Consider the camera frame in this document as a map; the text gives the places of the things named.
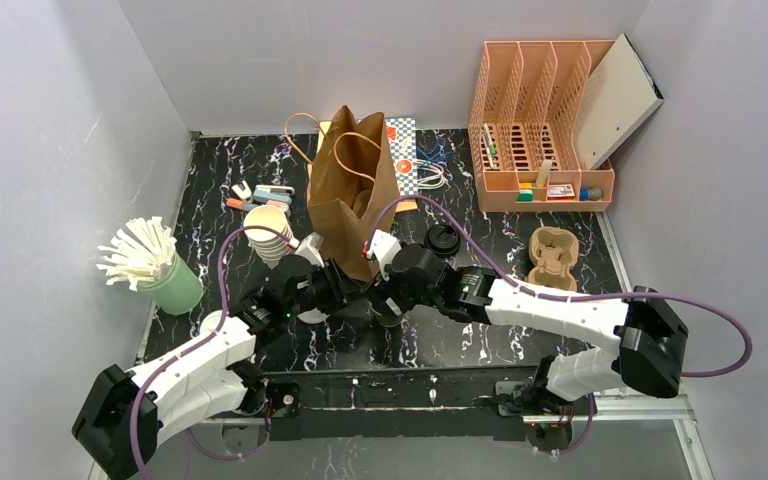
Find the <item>cardboard cup carrier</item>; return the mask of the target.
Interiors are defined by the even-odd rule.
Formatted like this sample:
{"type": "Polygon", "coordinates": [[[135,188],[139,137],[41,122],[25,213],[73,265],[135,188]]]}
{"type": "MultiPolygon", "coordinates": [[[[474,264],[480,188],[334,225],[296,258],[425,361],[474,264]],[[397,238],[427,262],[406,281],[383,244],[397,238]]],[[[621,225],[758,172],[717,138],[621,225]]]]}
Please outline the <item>cardboard cup carrier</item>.
{"type": "Polygon", "coordinates": [[[579,256],[578,238],[557,227],[540,227],[529,239],[529,258],[533,268],[527,281],[532,284],[576,292],[572,274],[579,256]]]}

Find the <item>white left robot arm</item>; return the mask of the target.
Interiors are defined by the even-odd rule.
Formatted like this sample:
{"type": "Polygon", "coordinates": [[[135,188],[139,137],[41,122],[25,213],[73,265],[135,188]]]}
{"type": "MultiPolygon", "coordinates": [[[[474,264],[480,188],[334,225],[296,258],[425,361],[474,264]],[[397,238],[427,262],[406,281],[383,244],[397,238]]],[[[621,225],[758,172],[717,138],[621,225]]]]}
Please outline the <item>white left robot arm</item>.
{"type": "Polygon", "coordinates": [[[72,436],[110,479],[145,471],[158,446],[215,414],[260,404],[263,373],[252,358],[290,323],[324,322],[362,294],[312,233],[291,242],[267,278],[203,320],[198,336],[155,360],[98,374],[72,436]]]}

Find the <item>brown paper bag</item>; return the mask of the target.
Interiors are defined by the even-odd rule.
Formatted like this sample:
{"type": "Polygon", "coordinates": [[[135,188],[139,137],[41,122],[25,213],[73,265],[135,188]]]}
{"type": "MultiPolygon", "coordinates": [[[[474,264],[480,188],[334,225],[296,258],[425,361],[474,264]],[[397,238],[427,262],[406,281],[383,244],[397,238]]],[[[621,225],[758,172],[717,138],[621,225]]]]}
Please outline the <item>brown paper bag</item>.
{"type": "Polygon", "coordinates": [[[358,120],[344,105],[322,133],[313,157],[292,146],[311,168],[307,211],[323,237],[323,256],[366,282],[378,267],[362,250],[376,228],[391,228],[394,212],[386,206],[400,196],[385,116],[376,112],[358,120]]]}

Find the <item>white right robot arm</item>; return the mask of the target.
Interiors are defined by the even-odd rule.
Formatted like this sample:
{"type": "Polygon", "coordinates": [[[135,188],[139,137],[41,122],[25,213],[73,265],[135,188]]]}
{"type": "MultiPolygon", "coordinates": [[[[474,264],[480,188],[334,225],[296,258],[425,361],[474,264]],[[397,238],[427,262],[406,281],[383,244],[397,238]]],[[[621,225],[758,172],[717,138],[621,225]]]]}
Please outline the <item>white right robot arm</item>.
{"type": "Polygon", "coordinates": [[[688,329],[653,292],[643,300],[599,299],[506,280],[489,268],[453,268],[429,248],[381,230],[363,254],[379,267],[365,296],[381,319],[425,306],[460,323],[525,326],[590,344],[541,360],[522,394],[532,408],[622,387],[655,398],[679,392],[688,329]]]}

